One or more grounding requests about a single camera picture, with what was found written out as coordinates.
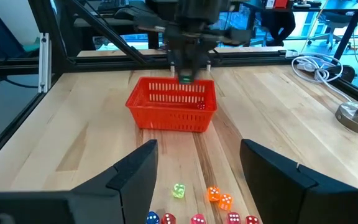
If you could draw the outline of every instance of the wooden tabletop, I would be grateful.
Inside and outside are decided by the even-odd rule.
[[[239,160],[252,139],[323,174],[358,187],[358,134],[334,117],[344,101],[297,78],[289,66],[213,68],[218,110],[205,133],[141,130],[124,106],[143,76],[168,70],[64,74],[0,152],[0,190],[72,189],[149,139],[158,140],[158,175],[151,210],[178,223],[202,213],[225,223],[206,199],[217,185],[234,197],[242,219],[258,215]],[[185,198],[172,197],[175,183]]]

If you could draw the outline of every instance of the die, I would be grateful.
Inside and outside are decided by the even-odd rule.
[[[183,198],[185,196],[185,189],[186,187],[183,184],[175,184],[172,194],[175,198]]]
[[[205,102],[204,101],[197,102],[197,108],[201,110],[205,110]]]
[[[221,200],[219,201],[218,207],[223,210],[230,210],[231,205],[233,204],[233,198],[229,194],[224,194],[221,197]]]
[[[160,223],[160,218],[155,212],[149,212],[146,218],[146,224],[157,224]]]
[[[241,218],[237,212],[229,212],[227,214],[227,224],[240,224]]]
[[[218,200],[221,199],[221,194],[220,194],[220,190],[218,187],[208,187],[208,200],[210,202],[217,202]]]
[[[253,215],[249,215],[246,218],[246,224],[259,224],[259,219]]]
[[[177,219],[171,213],[166,213],[161,218],[161,222],[162,224],[177,224]]]
[[[206,224],[206,220],[204,218],[204,215],[197,214],[191,218],[191,224]]]

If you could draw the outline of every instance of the blue die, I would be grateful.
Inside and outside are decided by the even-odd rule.
[[[160,223],[160,217],[155,212],[149,212],[146,219],[146,224]]]

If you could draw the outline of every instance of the orange die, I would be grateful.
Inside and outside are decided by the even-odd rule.
[[[233,204],[233,198],[228,195],[228,194],[224,194],[221,197],[221,201],[219,202],[219,208],[223,209],[223,210],[230,210],[231,209],[231,205]]]
[[[217,202],[221,199],[220,190],[218,187],[209,187],[208,188],[208,200],[210,202]]]

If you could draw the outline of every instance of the red die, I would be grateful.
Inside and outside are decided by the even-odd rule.
[[[259,224],[259,219],[255,216],[249,215],[246,218],[246,224]]]
[[[161,220],[162,224],[177,224],[177,219],[171,213],[166,213]]]
[[[200,110],[205,110],[205,102],[204,101],[197,102],[197,108]]]
[[[240,224],[241,218],[237,212],[229,212],[227,214],[227,224]]]
[[[195,216],[193,216],[193,218],[191,218],[191,224],[206,224],[204,215],[202,214],[197,214]]]

